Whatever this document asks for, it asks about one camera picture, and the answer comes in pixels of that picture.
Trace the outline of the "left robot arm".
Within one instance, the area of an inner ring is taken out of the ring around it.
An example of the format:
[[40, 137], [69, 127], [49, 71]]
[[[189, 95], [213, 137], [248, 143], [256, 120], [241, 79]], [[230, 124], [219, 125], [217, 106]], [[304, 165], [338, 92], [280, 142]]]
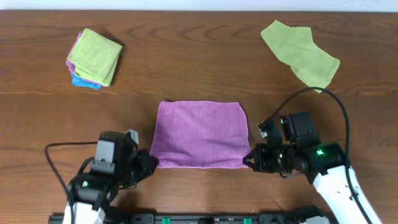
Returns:
[[68, 185], [69, 200], [64, 223], [103, 223], [118, 192], [135, 188], [150, 177], [159, 164], [147, 149], [97, 154], [89, 172], [80, 169]]

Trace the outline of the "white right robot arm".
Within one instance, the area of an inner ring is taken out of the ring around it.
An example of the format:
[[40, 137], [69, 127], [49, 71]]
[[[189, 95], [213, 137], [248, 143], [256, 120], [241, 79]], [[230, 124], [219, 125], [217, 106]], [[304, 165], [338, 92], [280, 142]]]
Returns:
[[314, 146], [257, 144], [243, 157], [243, 164], [255, 172], [279, 173], [283, 178], [292, 171], [304, 174], [328, 204], [339, 223], [380, 223], [339, 144]]

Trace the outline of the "purple microfiber cloth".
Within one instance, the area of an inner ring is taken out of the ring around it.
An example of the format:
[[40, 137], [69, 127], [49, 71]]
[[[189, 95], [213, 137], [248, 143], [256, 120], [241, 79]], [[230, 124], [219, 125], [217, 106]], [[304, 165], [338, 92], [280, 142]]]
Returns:
[[238, 102], [163, 101], [150, 154], [159, 167], [239, 169], [251, 148]]

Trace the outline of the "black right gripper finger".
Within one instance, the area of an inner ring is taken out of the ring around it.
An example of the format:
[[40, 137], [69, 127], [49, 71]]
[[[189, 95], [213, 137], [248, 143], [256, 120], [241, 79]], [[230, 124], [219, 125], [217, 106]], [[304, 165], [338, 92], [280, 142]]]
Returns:
[[243, 157], [243, 161], [260, 162], [261, 150], [256, 146], [250, 153]]
[[243, 161], [243, 164], [251, 168], [254, 172], [264, 172], [259, 162]]

